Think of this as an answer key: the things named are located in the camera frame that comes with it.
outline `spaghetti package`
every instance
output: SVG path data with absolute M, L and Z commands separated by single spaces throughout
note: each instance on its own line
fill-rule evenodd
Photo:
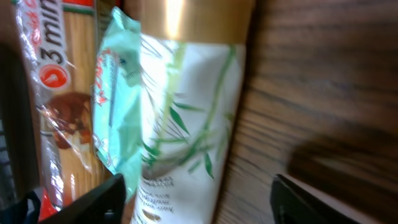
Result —
M 141 3 L 144 150 L 131 223 L 211 223 L 254 3 Z
M 93 149 L 95 76 L 92 0 L 20 0 L 16 15 L 25 67 L 40 112 L 42 175 L 61 209 L 104 181 Z

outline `green plastic bag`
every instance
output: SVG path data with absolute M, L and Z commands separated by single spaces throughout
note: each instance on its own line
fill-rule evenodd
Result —
M 93 93 L 98 157 L 113 174 L 123 174 L 127 199 L 141 174 L 140 31 L 139 22 L 112 10 L 98 51 Z

